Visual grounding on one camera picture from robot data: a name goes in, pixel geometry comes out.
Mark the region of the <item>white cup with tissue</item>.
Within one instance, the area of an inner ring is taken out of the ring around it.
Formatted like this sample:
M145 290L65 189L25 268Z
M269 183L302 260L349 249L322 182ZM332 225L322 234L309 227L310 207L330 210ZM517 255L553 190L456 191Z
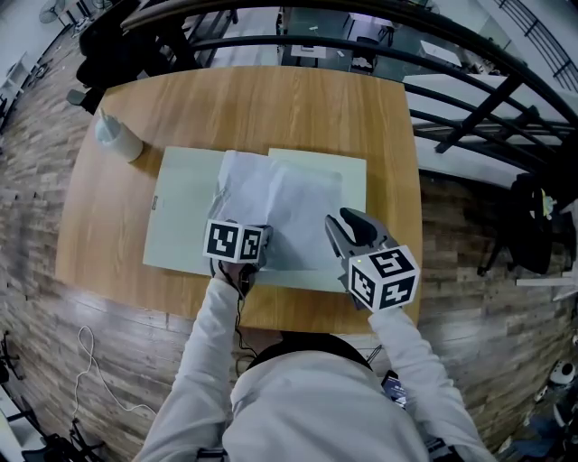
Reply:
M122 157L126 162L135 161L144 149L143 141L127 125L106 113L102 107L98 110L95 136L107 152Z

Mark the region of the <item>black office chair by table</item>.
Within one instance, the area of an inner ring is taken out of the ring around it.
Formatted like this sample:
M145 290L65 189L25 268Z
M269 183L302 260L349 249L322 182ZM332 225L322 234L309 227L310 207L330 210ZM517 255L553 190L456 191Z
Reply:
M87 90L72 89L67 101L94 114L105 92L149 77L197 69L200 65L182 30L183 21L169 19L125 32L121 23L139 0L113 0L112 6L79 37L84 61L76 77Z

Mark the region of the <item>person's black trousers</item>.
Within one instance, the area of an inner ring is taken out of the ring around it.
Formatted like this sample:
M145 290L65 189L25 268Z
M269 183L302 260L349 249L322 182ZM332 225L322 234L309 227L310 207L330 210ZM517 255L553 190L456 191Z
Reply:
M247 372L349 371L365 367L373 371L368 361L345 340L324 333L283 332L282 340L267 347L249 365Z

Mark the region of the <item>black swivel chair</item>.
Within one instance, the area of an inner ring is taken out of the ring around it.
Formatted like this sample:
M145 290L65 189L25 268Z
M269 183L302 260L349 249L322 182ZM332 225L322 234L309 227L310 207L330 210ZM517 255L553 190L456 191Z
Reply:
M74 418L68 439L52 434L45 439L44 448L24 450L22 456L24 462L106 462L99 455L103 447L104 441L89 445L79 429L79 419Z

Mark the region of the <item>person's left forearm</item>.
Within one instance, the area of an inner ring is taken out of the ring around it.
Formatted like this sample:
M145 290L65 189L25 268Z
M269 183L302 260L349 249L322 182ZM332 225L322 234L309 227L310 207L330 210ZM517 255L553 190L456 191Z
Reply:
M228 392L237 314L237 290L219 278L211 279L178 372L179 378L220 399Z

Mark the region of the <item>black device with screen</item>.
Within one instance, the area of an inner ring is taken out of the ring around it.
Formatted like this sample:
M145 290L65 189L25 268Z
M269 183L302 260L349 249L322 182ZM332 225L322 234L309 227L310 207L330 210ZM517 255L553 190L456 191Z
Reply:
M407 394L406 390L399 381L397 373L393 370L388 370L381 382L381 386L386 396L402 409L406 407Z

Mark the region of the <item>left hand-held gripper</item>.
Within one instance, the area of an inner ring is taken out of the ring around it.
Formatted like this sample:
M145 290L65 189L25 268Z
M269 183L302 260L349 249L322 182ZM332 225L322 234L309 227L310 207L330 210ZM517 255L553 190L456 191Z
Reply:
M269 225L241 225L233 220L209 219L203 255L212 277L222 278L245 299L256 274L266 266L266 250L274 229Z

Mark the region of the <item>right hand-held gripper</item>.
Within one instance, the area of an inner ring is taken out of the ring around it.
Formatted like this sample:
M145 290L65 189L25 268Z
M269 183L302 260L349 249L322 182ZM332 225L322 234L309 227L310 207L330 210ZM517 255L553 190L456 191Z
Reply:
M325 232L343 269L338 280L359 310L401 308L415 298L420 268L406 245L399 245L383 223L354 208L341 208L349 234L331 215Z

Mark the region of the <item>pale green cutting mat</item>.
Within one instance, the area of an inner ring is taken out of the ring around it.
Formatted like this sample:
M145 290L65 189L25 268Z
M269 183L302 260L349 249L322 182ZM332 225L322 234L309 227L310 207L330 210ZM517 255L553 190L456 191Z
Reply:
M340 205L366 209L365 160L279 148L271 148L268 155L304 168L339 173ZM165 149L148 222L144 264L197 275L210 273L202 246L224 156L224 152L207 149L174 146Z

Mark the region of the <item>black chair star base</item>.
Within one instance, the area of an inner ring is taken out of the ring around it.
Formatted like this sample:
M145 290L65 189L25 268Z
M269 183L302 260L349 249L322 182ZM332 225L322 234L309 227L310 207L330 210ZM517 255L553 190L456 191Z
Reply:
M0 339L0 385L4 385L9 382L10 374L12 374L18 381L22 381L24 379L24 376L19 374L16 370L17 362L20 360L20 357L11 355L8 351L8 336L9 331L6 330Z

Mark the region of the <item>black chair with jacket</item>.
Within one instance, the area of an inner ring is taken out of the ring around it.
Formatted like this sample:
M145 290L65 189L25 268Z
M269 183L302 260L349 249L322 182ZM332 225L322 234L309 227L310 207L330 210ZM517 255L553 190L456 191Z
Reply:
M544 215L543 190L537 178L530 173L518 174L497 211L496 239L488 261L477 274L485 276L503 249L511 257L510 272L521 267L546 274L552 254L552 222Z

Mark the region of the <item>white board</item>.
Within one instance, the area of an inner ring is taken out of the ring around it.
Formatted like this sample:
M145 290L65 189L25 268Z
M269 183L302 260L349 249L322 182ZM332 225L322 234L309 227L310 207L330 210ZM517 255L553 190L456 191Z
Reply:
M516 279L518 287L547 287L554 288L553 302L568 299L578 294L578 276L559 276L545 278Z

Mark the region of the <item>person's right forearm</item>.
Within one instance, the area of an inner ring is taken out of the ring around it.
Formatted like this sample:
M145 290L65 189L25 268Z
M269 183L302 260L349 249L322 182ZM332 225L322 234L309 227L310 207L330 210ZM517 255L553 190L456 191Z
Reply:
M402 309L379 310L368 322L406 391L407 409L417 413L438 402L452 381L414 322Z

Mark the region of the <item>person's white sweater torso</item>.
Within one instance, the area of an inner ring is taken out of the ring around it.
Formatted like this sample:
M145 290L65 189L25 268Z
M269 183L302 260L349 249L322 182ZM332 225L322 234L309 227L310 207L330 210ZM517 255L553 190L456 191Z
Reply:
M231 394L231 462L429 462L409 414L365 366L301 352L253 366Z

